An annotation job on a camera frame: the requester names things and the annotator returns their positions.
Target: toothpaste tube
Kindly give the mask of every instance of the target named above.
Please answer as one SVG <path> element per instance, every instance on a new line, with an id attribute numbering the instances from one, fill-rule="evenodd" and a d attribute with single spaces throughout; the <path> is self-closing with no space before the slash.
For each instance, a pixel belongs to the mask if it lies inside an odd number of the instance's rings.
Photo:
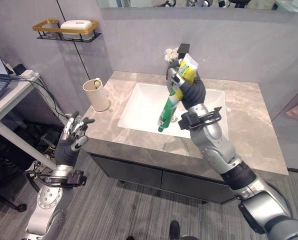
<path id="1" fill-rule="evenodd" d="M 179 66 L 178 74 L 183 77 L 185 81 L 192 84 L 194 82 L 198 66 L 199 64 L 187 53 Z M 183 92 L 176 84 L 174 84 L 158 120 L 158 131 L 160 133 L 169 127 L 170 121 L 177 109 L 177 105 L 183 97 Z"/>

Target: gray cabinet door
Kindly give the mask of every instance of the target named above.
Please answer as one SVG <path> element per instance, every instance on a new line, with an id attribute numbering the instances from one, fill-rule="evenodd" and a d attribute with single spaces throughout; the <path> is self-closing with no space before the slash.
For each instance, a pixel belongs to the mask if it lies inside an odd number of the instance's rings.
<path id="1" fill-rule="evenodd" d="M 162 171 L 91 155 L 109 177 L 160 189 Z"/>
<path id="2" fill-rule="evenodd" d="M 165 171 L 162 174 L 161 189 L 218 204 L 235 198 L 225 184 Z"/>

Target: cabinet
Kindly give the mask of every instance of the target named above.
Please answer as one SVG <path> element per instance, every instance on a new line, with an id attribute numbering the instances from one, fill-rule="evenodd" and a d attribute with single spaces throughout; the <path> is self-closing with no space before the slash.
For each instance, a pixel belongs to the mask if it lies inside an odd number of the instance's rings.
<path id="1" fill-rule="evenodd" d="M 223 204 L 235 198 L 225 183 L 188 175 L 183 172 L 139 163 L 99 156 L 90 153 L 92 159 L 111 178 L 186 195 L 207 202 Z"/>
<path id="2" fill-rule="evenodd" d="M 158 189 L 161 187 L 161 170 L 95 155 L 91 157 L 109 177 Z"/>
<path id="3" fill-rule="evenodd" d="M 166 171 L 161 189 L 218 204 L 235 197 L 228 185 Z"/>

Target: soap bar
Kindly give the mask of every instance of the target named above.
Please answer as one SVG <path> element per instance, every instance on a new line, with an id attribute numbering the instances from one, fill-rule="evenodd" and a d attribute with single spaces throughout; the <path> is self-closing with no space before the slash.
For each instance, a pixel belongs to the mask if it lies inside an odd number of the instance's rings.
<path id="1" fill-rule="evenodd" d="M 69 20 L 61 24 L 61 29 L 70 29 L 70 30 L 87 30 L 93 24 L 89 20 Z M 82 39 L 89 40 L 93 37 L 94 32 L 91 31 L 87 34 L 81 34 Z M 79 33 L 63 33 L 63 36 L 66 39 L 80 39 Z"/>

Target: desk leg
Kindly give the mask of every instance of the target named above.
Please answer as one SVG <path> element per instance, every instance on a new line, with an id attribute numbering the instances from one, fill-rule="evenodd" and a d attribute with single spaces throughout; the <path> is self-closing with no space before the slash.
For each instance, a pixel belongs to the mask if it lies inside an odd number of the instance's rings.
<path id="1" fill-rule="evenodd" d="M 36 150 L 33 146 L 28 144 L 26 141 L 24 141 L 21 137 L 19 137 L 17 134 L 15 134 L 13 131 L 11 131 L 7 126 L 5 126 L 0 121 L 0 135 L 8 139 L 10 142 L 12 142 L 14 145 L 25 151 L 27 154 L 32 156 L 34 159 L 38 160 L 39 162 L 46 165 L 48 168 L 54 170 L 56 169 L 56 164 L 50 161 L 48 158 L 46 158 L 44 155 L 42 155 L 38 150 Z"/>

